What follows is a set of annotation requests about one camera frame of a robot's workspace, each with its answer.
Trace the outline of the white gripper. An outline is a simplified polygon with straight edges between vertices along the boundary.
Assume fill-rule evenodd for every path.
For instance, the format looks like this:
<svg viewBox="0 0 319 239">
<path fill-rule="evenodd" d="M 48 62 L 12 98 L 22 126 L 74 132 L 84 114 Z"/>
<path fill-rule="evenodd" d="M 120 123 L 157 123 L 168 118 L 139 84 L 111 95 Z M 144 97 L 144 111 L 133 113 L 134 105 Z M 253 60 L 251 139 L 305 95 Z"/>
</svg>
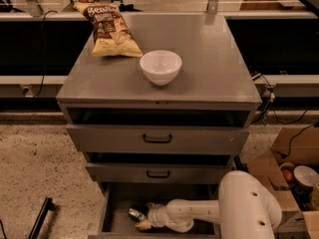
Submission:
<svg viewBox="0 0 319 239">
<path fill-rule="evenodd" d="M 166 206 L 157 203 L 148 203 L 148 220 L 138 222 L 135 227 L 138 231 L 150 230 L 152 227 L 164 227 L 168 221 Z"/>
</svg>

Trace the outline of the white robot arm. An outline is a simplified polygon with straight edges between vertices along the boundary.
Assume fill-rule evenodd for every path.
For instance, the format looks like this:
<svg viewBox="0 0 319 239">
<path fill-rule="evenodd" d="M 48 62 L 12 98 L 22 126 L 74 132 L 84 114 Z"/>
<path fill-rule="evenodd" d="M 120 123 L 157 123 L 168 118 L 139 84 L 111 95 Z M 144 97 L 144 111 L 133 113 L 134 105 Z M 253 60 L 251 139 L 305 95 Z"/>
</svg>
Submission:
<svg viewBox="0 0 319 239">
<path fill-rule="evenodd" d="M 173 199 L 168 204 L 148 204 L 139 213 L 140 231 L 167 227 L 188 232 L 195 220 L 220 226 L 221 239 L 275 239 L 282 220 L 277 199 L 251 174 L 233 170 L 220 181 L 217 200 Z"/>
</svg>

